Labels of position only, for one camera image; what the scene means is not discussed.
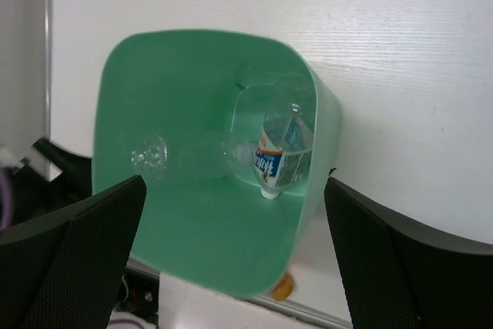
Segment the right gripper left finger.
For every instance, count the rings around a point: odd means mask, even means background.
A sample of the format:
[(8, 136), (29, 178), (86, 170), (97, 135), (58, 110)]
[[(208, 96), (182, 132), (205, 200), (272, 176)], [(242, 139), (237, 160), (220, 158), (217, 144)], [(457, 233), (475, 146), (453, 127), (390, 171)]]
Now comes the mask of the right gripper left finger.
[(133, 176), (1, 231), (3, 328), (105, 328), (146, 198)]

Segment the orange juice bottle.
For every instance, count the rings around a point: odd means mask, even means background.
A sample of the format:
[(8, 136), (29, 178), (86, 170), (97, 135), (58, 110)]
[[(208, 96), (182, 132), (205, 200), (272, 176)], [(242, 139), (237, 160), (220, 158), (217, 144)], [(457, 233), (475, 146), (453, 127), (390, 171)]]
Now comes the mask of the orange juice bottle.
[(285, 272), (277, 284), (270, 290), (270, 296), (275, 301), (283, 301), (293, 293), (293, 290), (293, 277), (289, 272)]

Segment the clear plastic bottle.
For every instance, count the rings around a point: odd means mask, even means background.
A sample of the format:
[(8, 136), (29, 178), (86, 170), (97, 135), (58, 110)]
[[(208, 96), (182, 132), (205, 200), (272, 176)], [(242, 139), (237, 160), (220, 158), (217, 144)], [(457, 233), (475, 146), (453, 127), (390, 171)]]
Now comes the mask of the clear plastic bottle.
[(152, 134), (136, 144), (131, 163), (147, 181), (185, 185), (242, 173), (252, 166), (256, 149), (253, 141), (222, 131)]

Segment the white label water bottle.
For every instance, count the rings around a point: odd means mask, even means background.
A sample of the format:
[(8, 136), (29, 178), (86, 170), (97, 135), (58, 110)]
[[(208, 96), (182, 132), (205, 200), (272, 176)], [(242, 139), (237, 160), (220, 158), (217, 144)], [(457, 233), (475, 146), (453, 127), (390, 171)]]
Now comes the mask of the white label water bottle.
[(277, 198), (307, 176), (314, 144), (311, 119), (295, 102), (280, 102), (266, 111), (253, 158), (264, 198)]

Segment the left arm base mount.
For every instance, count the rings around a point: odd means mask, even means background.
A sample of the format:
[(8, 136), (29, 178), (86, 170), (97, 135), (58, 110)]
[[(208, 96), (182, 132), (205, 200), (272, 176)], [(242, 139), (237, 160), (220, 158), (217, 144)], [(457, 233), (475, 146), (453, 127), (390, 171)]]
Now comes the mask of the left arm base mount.
[(127, 267), (107, 328), (159, 328), (159, 277)]

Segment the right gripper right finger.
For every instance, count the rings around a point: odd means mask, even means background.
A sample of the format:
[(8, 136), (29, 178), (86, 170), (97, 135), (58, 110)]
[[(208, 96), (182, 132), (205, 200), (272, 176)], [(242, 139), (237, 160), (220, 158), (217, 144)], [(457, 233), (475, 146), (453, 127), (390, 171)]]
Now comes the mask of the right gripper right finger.
[(490, 328), (492, 246), (387, 208), (333, 177), (327, 220), (355, 328)]

